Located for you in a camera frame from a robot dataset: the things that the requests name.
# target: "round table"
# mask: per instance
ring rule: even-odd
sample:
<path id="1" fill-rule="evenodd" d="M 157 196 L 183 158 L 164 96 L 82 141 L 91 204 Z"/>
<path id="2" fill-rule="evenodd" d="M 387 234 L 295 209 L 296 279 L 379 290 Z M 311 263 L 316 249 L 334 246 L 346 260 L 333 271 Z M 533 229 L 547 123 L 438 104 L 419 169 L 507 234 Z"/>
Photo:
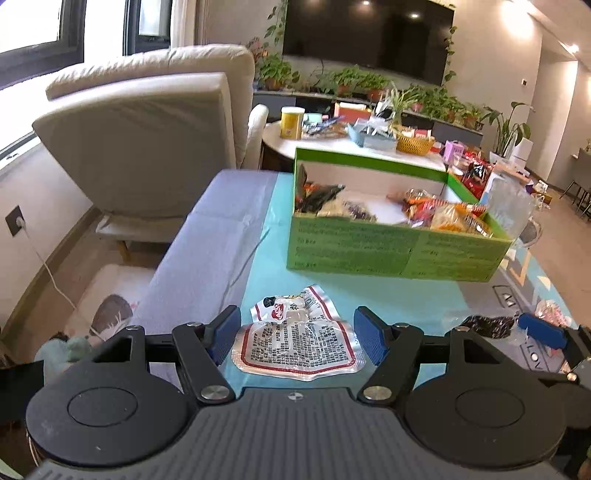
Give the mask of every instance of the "round table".
<path id="1" fill-rule="evenodd" d="M 326 150 L 337 153 L 358 155 L 360 157 L 379 158 L 398 161 L 418 167 L 431 168 L 445 171 L 445 165 L 437 154 L 429 154 L 425 157 L 409 155 L 399 151 L 384 152 L 371 148 L 358 147 L 349 137 L 341 138 L 303 138 L 302 140 L 286 140 L 280 137 L 281 122 L 268 124 L 262 134 L 264 146 L 263 170 L 275 170 L 293 172 L 296 148 L 310 148 L 313 150 Z"/>

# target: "wall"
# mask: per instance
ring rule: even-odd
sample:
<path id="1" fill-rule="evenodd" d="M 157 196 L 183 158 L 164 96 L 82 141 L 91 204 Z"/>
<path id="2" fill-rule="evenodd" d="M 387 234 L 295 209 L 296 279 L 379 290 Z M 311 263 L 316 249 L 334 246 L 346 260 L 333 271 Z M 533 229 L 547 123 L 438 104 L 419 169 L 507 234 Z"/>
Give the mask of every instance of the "wall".
<path id="1" fill-rule="evenodd" d="M 277 1 L 209 0 L 204 22 L 206 43 L 245 44 L 256 35 L 262 37 L 269 26 L 267 15 Z M 449 82 L 449 90 L 463 102 L 484 103 L 503 112 L 511 110 L 512 101 L 531 103 L 540 62 L 540 26 L 509 0 L 453 3 L 458 28 L 453 38 L 456 54 L 452 68 L 457 77 Z M 303 71 L 302 78 L 320 67 L 316 60 L 290 60 Z M 335 64 L 325 62 L 325 66 L 330 69 Z M 393 77 L 400 87 L 415 81 Z M 521 85 L 522 79 L 528 81 L 527 86 Z M 522 108 L 515 119 L 526 121 L 528 114 L 529 110 Z M 488 133 L 487 148 L 494 137 L 490 130 Z"/>
<path id="2" fill-rule="evenodd" d="M 548 176 L 550 184 L 561 189 L 566 189 L 569 186 L 573 181 L 573 167 L 576 162 L 572 154 L 578 154 L 579 148 L 587 146 L 587 139 L 590 137 L 591 73 L 582 63 L 579 63 L 569 119 L 566 122 L 562 142 Z"/>
<path id="3" fill-rule="evenodd" d="M 558 153 L 577 79 L 577 62 L 543 50 L 528 121 L 534 143 L 527 168 L 548 180 Z"/>
<path id="4" fill-rule="evenodd" d="M 92 206 L 66 172 L 37 145 L 0 170 L 0 217 L 20 205 L 27 231 L 47 258 Z M 42 265 L 21 232 L 0 226 L 0 327 Z"/>

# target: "white appliance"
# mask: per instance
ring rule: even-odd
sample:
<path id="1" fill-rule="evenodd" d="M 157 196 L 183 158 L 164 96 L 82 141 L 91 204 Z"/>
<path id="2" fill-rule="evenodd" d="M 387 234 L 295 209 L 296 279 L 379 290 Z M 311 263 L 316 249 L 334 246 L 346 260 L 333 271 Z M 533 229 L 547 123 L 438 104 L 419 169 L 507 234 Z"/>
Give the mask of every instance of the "white appliance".
<path id="1" fill-rule="evenodd" d="M 534 143 L 531 140 L 523 138 L 519 145 L 513 147 L 509 156 L 509 165 L 513 165 L 517 170 L 523 170 L 533 146 Z"/>

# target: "blue tablecloth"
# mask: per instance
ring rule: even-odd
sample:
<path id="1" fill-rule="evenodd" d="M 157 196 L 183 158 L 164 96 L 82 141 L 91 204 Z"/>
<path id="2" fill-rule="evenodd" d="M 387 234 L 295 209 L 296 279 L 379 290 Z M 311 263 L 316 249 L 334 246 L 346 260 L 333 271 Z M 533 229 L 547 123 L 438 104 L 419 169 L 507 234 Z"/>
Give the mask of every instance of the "blue tablecloth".
<path id="1" fill-rule="evenodd" d="M 135 322 L 147 333 L 168 333 L 181 323 L 207 323 L 227 305 L 236 304 L 245 324 L 251 321 L 250 307 L 260 299 L 297 294 L 314 283 L 325 290 L 341 317 L 351 324 L 355 309 L 365 305 L 389 324 L 410 323 L 428 335 L 443 335 L 457 318 L 470 313 L 534 310 L 541 299 L 555 300 L 570 314 L 537 261 L 519 246 L 508 251 L 486 284 L 289 271 L 285 265 L 292 183 L 290 174 L 221 172 L 162 261 L 136 311 Z M 528 366 L 556 371 L 561 360 L 540 363 Z M 356 393 L 374 370 L 368 360 L 356 374 L 301 382 L 245 374 L 229 358 L 220 368 L 237 394 L 247 386 L 344 386 Z M 171 366 L 154 365 L 151 370 L 178 384 Z M 444 365 L 423 366 L 418 382 L 443 371 Z"/>

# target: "metal screw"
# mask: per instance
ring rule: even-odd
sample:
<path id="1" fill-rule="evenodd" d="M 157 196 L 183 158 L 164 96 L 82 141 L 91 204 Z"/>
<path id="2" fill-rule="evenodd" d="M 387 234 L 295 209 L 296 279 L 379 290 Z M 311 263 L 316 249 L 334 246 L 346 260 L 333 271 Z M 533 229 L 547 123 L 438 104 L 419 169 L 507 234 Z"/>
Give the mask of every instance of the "metal screw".
<path id="1" fill-rule="evenodd" d="M 392 390 L 381 385 L 373 385 L 363 391 L 363 396 L 368 400 L 387 400 L 392 396 Z"/>
<path id="2" fill-rule="evenodd" d="M 209 385 L 201 390 L 201 396 L 206 400 L 224 400 L 229 395 L 229 388 L 223 385 Z"/>
<path id="3" fill-rule="evenodd" d="M 300 392 L 291 392 L 287 398 L 289 398 L 291 401 L 297 402 L 304 399 L 304 394 Z"/>

